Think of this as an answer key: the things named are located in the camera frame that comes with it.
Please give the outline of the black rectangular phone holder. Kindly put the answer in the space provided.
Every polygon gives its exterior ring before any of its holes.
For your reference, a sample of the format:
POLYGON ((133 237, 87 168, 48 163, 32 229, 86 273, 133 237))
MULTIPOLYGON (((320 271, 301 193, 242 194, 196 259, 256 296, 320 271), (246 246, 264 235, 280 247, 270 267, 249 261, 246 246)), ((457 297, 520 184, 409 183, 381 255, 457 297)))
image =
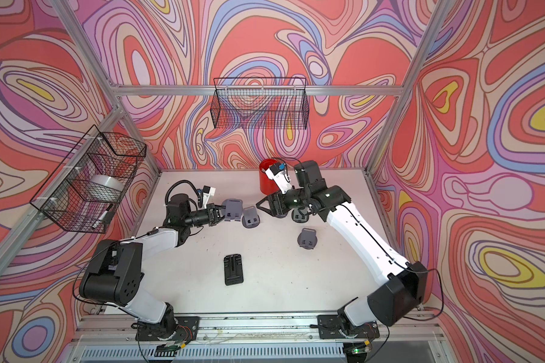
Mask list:
POLYGON ((223 258, 225 286, 233 286, 244 282, 242 256, 231 254, 223 258))

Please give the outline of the dark grey phone stand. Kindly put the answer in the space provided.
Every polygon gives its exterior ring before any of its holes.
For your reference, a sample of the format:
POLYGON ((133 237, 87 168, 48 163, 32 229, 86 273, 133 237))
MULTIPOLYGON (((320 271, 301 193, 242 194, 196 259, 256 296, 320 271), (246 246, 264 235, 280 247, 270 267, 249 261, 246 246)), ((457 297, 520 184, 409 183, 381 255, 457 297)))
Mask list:
POLYGON ((299 224, 307 223, 310 219, 307 210, 295 209, 292 210, 292 220, 299 224))

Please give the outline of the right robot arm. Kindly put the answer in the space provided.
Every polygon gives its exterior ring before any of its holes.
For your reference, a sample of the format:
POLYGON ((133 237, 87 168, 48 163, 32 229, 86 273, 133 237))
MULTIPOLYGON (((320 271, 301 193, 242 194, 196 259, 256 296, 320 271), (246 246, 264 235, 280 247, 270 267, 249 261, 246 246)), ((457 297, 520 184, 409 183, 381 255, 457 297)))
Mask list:
POLYGON ((291 183, 288 167, 282 161, 260 168, 261 175, 277 189, 258 202, 257 208, 277 218, 287 214, 319 216, 349 243, 374 281, 367 297, 356 297, 338 310, 337 329, 351 336, 367 323, 378 322, 390 328, 405 319, 423 303, 428 278, 438 276, 437 269, 410 263, 394 250, 363 218, 343 188, 326 184, 317 162, 297 163, 294 170, 297 186, 291 183))

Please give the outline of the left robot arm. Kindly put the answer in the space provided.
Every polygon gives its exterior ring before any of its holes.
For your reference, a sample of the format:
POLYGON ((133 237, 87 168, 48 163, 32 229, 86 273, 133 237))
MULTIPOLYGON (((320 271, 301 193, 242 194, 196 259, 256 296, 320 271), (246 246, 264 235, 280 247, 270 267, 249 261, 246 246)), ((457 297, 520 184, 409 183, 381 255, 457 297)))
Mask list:
POLYGON ((103 240, 83 269, 78 299, 113 306, 136 319, 136 329, 151 338, 169 340, 180 327, 173 306, 142 287, 143 263, 181 247, 193 236, 193 228, 215 226, 225 219, 225 207, 210 199, 216 189, 196 188, 189 180, 171 185, 164 196, 166 216, 162 224, 140 236, 103 240))

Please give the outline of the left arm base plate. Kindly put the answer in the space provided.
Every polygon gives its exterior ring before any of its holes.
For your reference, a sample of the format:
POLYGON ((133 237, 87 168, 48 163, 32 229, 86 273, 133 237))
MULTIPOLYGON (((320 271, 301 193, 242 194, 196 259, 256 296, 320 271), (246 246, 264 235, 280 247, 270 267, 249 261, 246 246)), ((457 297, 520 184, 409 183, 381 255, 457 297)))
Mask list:
POLYGON ((199 322, 199 316, 176 316, 172 322, 134 322, 131 328, 136 331, 136 340, 140 342, 190 343, 197 339, 199 322))

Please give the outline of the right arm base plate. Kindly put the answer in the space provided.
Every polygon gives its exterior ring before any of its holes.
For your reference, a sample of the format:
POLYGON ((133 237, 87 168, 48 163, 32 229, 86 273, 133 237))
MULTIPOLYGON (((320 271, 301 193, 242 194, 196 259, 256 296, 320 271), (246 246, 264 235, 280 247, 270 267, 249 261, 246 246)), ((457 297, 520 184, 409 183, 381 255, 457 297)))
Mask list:
POLYGON ((310 327, 318 331, 319 338, 322 340, 364 339, 373 341, 381 337, 377 323, 370 322, 354 326, 348 323, 345 317, 337 314, 318 315, 316 323, 310 327))

